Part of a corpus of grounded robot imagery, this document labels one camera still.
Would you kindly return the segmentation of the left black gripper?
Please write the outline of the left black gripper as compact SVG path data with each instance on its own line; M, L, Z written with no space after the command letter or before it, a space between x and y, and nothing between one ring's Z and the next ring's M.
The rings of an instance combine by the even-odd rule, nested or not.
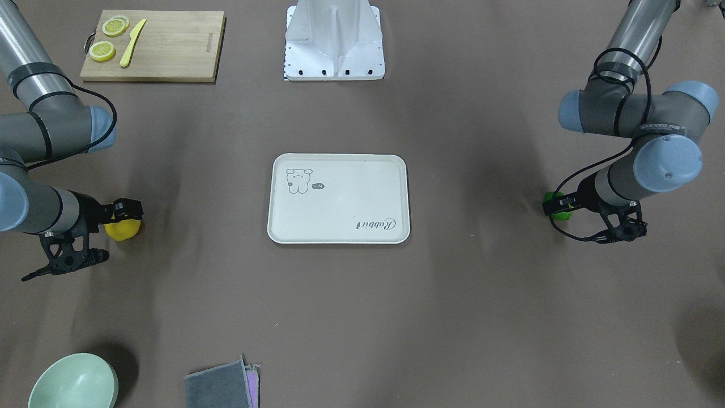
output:
M580 181L577 191L569 194L546 193L542 202L544 215L550 217L572 217L573 211L584 207L591 212L612 215L617 207L606 201L598 191L601 186L611 193L608 172L595 172Z

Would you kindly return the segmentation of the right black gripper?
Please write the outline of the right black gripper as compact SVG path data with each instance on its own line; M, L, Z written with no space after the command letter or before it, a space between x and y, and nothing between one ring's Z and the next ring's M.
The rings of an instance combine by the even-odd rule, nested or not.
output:
M143 206L141 201L119 198L110 204L101 204L93 197L71 192L79 204L79 215L71 227L72 232L96 234L103 224L119 223L122 220L142 220Z

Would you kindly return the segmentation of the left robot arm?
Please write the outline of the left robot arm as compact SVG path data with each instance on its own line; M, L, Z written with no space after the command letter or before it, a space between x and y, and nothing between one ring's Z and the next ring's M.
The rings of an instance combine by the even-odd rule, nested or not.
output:
M596 165L574 193L553 193L547 216L587 209L604 219L641 214L641 201L670 193L702 170L700 139L714 119L717 91L681 81L662 95L651 88L650 65L679 1L631 1L608 47L596 57L587 84L562 98L564 129L624 138L621 155Z

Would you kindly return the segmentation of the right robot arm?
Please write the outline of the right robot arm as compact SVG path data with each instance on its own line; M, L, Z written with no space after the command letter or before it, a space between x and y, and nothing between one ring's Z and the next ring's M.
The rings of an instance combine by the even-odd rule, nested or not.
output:
M116 142L116 107L87 106L75 85L54 64L13 1L3 1L2 80L25 106L2 115L2 230L61 235L90 222L141 220L143 207L132 199L101 205L92 197L33 181L32 169L111 147Z

